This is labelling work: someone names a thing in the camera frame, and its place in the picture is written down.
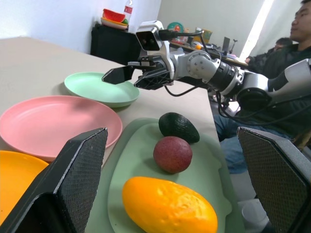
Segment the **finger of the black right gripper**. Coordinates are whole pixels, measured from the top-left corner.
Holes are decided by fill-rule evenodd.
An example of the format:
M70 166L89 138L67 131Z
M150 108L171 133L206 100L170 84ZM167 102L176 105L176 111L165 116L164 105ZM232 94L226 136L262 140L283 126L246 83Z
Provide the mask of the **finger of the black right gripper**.
M102 81L110 84L120 84L132 79L134 68L132 66L124 66L110 69L102 77Z
M156 69L144 72L139 76L134 86L145 90L157 90L172 82L173 80L168 70Z

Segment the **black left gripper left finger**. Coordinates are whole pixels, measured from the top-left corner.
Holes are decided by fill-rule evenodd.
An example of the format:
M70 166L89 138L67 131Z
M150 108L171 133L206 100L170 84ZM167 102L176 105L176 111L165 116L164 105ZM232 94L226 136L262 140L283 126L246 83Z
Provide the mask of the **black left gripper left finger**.
M2 233L83 233L95 200L107 129L67 141L0 226Z

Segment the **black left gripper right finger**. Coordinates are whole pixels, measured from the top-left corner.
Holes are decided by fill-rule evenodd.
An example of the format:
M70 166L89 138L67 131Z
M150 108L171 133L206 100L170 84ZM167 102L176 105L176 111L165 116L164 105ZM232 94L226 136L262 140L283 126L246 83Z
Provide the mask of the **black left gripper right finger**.
M311 231L311 162L269 132L240 127L237 136L255 193L277 233Z

